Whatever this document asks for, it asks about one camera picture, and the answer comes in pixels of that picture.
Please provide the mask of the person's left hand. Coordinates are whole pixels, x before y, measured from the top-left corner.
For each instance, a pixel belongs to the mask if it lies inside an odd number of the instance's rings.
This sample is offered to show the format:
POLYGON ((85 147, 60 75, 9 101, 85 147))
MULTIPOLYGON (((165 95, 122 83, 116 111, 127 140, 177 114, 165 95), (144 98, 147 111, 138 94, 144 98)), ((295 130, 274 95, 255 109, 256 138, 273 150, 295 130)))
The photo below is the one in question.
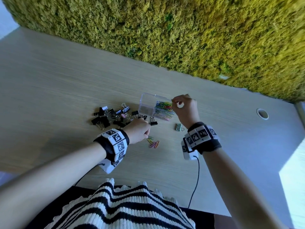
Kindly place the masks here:
POLYGON ((143 118, 137 118, 131 121, 127 126, 123 128, 123 131, 127 134, 129 138, 129 144, 136 144, 140 141, 140 130, 139 130, 139 119, 143 118))

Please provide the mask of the person's right hand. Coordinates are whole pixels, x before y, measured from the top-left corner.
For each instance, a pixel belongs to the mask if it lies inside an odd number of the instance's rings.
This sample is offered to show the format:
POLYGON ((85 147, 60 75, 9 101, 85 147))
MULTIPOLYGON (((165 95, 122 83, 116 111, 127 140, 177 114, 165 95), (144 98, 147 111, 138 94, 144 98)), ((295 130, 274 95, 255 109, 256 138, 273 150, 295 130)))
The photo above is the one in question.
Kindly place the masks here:
POLYGON ((197 108, 197 101, 191 98, 191 103, 188 109, 173 110, 178 116, 179 121, 190 129, 195 123, 200 122, 200 116, 197 108))

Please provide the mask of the clear plastic box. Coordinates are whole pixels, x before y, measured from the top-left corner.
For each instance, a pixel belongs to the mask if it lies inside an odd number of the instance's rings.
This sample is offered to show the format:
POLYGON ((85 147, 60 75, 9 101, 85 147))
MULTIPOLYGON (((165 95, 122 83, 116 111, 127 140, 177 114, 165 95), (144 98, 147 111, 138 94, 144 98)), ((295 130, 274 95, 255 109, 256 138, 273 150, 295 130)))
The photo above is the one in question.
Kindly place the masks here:
POLYGON ((152 116, 154 106, 156 104, 156 101, 167 101, 171 102, 172 101, 166 97, 162 97, 159 95, 153 95, 149 93, 143 93, 140 98, 139 102, 139 109, 138 112, 140 115, 147 115, 147 116, 152 116))

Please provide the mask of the person's right forearm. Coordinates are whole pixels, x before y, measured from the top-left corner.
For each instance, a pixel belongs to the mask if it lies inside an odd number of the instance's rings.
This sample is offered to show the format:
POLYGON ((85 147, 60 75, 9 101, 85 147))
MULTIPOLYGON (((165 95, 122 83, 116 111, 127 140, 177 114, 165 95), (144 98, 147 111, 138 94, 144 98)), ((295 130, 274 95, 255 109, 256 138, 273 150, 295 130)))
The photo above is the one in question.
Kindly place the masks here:
POLYGON ((223 149, 203 152, 202 155, 238 229, 289 229, 223 149))

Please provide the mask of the person's left forearm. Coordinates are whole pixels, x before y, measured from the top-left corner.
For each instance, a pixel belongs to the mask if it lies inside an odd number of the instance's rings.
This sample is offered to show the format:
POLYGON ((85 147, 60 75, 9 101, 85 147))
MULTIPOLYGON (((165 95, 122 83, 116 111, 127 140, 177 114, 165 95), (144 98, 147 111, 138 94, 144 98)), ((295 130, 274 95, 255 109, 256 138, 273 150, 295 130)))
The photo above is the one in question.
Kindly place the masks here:
POLYGON ((0 229, 24 229, 105 157, 105 149, 93 142, 0 186, 0 229))

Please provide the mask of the heap of coloured paper clips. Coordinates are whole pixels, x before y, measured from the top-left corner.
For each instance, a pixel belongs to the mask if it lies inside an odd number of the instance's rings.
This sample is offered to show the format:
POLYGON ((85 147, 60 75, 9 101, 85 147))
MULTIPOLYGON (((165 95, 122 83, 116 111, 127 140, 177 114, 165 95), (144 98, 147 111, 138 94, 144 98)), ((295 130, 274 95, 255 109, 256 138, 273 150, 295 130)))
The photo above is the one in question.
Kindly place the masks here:
POLYGON ((152 117, 169 121, 172 119, 174 111, 172 109, 172 103, 167 101, 156 101, 154 106, 152 117))

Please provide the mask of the left wrist marker band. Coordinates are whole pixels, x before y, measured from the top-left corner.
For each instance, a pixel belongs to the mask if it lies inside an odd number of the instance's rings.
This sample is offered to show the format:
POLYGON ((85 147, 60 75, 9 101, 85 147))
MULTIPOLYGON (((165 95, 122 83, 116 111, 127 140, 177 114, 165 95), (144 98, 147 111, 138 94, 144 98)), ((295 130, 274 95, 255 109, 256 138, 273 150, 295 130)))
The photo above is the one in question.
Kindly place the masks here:
POLYGON ((105 159, 98 166, 106 174, 110 174, 125 157, 129 138, 123 130, 113 128, 100 134, 94 142, 100 144, 106 152, 105 159))

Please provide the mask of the wrist marker band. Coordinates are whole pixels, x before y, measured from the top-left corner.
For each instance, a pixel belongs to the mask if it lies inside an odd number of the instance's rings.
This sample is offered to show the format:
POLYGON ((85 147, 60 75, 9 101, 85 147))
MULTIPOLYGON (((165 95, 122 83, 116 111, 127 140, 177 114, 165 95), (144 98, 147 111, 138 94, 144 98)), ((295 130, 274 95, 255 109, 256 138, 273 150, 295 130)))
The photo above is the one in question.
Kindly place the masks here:
POLYGON ((110 174, 125 157, 129 138, 123 130, 113 128, 100 134, 94 142, 100 144, 106 152, 105 159, 98 166, 106 174, 110 174))
POLYGON ((184 159, 190 161, 199 158, 199 154, 215 151, 222 146, 219 136, 211 126, 197 122, 183 137, 181 147, 184 159))

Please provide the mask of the right wrist marker band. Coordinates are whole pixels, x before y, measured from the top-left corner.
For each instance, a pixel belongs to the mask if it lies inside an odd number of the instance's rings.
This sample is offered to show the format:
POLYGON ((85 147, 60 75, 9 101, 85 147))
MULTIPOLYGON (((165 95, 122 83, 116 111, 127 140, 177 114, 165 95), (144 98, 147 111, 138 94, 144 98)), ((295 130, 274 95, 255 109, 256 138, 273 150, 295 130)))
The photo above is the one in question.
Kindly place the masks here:
POLYGON ((215 151, 222 146, 219 136, 211 126, 197 122, 183 137, 181 147, 184 159, 190 161, 199 158, 199 154, 215 151))

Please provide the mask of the pile of black binder clips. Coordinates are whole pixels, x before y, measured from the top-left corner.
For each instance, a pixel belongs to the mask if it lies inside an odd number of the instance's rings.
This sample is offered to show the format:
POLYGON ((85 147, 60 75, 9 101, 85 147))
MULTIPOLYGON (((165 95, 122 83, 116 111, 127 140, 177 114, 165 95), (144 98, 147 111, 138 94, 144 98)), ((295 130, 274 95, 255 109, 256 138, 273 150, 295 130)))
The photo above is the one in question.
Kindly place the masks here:
POLYGON ((147 119, 147 115, 140 115, 138 111, 132 111, 129 105, 122 103, 118 109, 100 107, 99 110, 93 113, 94 118, 90 120, 92 125, 95 125, 100 128, 100 130, 104 130, 110 126, 116 126, 118 128, 124 128, 131 121, 137 118, 147 119), (127 119, 123 119, 120 114, 124 113, 127 116, 127 119))

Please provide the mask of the black and white striped sweater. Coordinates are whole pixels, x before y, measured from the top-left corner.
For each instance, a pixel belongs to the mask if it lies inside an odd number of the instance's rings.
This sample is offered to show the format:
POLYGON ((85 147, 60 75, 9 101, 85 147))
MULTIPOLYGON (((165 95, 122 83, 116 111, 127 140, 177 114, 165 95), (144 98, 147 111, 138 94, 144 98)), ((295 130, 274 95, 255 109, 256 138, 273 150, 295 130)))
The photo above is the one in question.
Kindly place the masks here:
POLYGON ((92 195, 70 201, 44 229, 196 228, 175 198, 149 190, 146 182, 134 187, 114 185, 113 178, 106 179, 92 195))

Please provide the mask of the green moss wall panel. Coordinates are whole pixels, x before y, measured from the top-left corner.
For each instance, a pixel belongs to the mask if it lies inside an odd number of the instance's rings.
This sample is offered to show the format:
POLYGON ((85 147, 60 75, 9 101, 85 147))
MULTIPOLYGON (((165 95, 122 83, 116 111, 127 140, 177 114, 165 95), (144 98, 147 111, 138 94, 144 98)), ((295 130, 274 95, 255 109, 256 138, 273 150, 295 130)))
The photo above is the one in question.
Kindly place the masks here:
POLYGON ((305 0, 1 0, 22 27, 305 102, 305 0))

